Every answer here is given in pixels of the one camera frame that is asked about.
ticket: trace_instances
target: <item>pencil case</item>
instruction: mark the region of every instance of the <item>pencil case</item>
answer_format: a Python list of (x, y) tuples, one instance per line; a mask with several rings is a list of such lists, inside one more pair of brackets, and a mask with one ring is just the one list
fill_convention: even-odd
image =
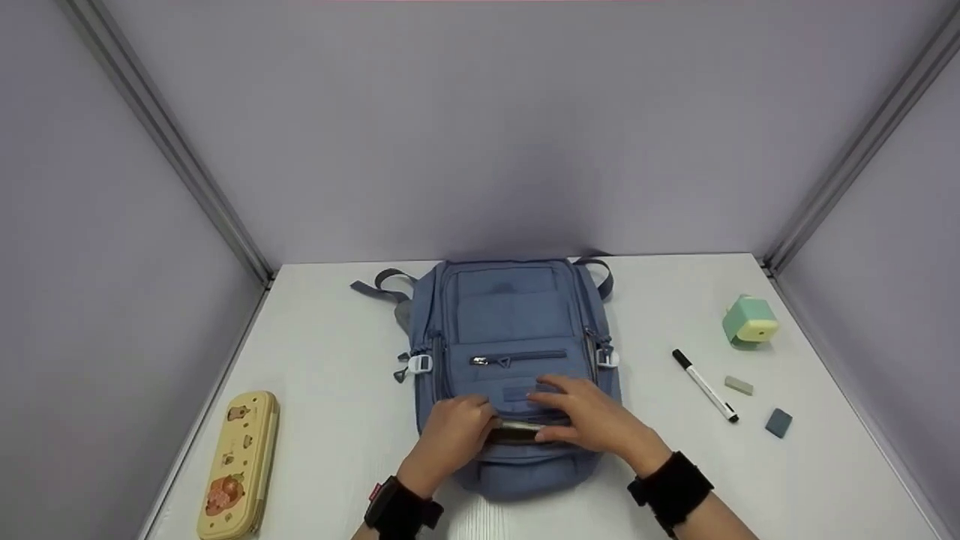
[(197, 520), (201, 540), (233, 540), (259, 530), (278, 420), (279, 404), (270, 392), (230, 401)]

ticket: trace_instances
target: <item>black marker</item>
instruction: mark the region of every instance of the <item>black marker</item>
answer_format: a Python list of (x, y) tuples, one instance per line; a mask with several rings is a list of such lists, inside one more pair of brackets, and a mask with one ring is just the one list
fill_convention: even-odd
[(690, 375), (690, 378), (697, 383), (697, 386), (700, 386), (700, 389), (707, 394), (707, 397), (710, 398), (710, 401), (713, 402), (713, 405), (720, 409), (720, 412), (723, 413), (727, 421), (731, 424), (735, 424), (740, 417), (737, 416), (736, 412), (733, 411), (733, 407), (720, 399), (720, 396), (716, 393), (716, 390), (710, 388), (710, 385), (707, 384), (704, 378), (700, 377), (700, 374), (697, 373), (697, 370), (693, 368), (693, 364), (691, 364), (690, 360), (680, 352), (680, 349), (673, 350), (673, 357), (677, 359), (678, 363), (680, 363), (680, 367), (684, 368), (686, 374)]

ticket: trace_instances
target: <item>blue eraser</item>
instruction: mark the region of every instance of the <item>blue eraser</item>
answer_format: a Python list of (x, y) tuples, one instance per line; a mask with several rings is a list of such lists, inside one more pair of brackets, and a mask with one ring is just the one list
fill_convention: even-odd
[(770, 420), (767, 420), (767, 430), (782, 439), (791, 422), (793, 422), (792, 416), (775, 408), (774, 413), (770, 415)]

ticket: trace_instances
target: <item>wrist strap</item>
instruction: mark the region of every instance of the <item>wrist strap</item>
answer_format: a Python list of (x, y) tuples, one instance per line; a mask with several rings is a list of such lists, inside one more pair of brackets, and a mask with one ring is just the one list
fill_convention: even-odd
[(657, 522), (674, 538), (673, 527), (686, 521), (713, 484), (683, 453), (674, 452), (654, 474), (646, 479), (637, 477), (627, 489), (640, 506), (650, 504)]
[(424, 525), (436, 527), (443, 513), (436, 501), (421, 499), (396, 477), (389, 477), (373, 489), (364, 522), (380, 533), (380, 540), (413, 540)]

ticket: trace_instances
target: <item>person's left hand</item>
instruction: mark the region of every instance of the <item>person's left hand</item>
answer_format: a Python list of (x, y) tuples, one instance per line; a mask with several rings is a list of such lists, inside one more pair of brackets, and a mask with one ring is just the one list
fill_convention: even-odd
[(407, 489), (430, 499), (441, 482), (474, 459), (500, 424), (485, 396), (470, 394), (433, 405), (420, 441), (396, 472)]

